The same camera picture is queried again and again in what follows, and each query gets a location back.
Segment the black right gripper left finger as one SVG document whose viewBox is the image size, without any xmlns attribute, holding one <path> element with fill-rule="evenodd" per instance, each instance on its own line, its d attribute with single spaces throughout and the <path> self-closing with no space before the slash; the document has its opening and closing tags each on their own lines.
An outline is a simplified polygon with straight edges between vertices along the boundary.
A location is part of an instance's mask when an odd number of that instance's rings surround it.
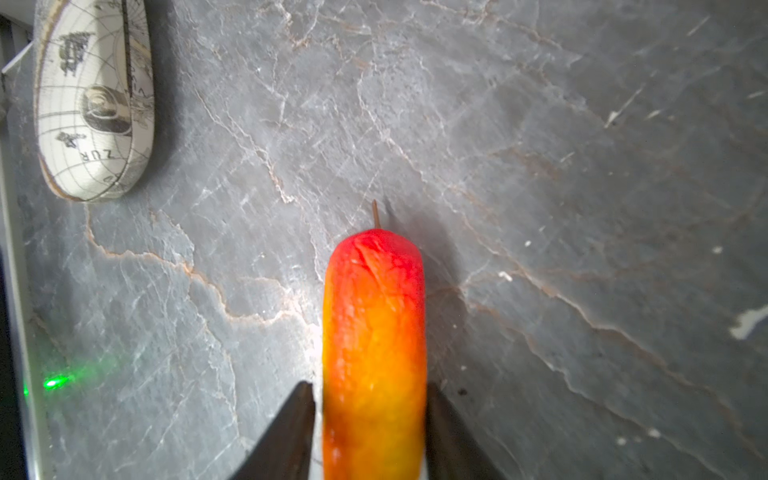
<svg viewBox="0 0 768 480">
<path fill-rule="evenodd" d="M 231 479 L 307 480 L 315 415 L 313 385 L 300 381 Z"/>
</svg>

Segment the red-yellow fake mango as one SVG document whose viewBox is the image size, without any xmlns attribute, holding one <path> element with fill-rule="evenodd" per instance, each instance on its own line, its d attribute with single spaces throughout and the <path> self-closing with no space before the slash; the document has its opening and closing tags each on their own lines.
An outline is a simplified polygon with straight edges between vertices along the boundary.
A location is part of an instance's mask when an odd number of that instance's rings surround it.
<svg viewBox="0 0 768 480">
<path fill-rule="evenodd" d="M 326 479 L 417 479 L 425 449 L 425 274 L 382 226 L 342 240 L 325 274 L 322 453 Z"/>
</svg>

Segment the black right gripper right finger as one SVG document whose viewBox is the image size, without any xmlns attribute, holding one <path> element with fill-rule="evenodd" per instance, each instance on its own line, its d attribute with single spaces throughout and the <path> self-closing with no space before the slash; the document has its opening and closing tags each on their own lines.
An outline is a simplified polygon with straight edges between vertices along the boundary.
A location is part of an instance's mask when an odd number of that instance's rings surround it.
<svg viewBox="0 0 768 480">
<path fill-rule="evenodd" d="M 430 479 L 504 479 L 434 382 L 427 386 L 426 459 Z"/>
</svg>

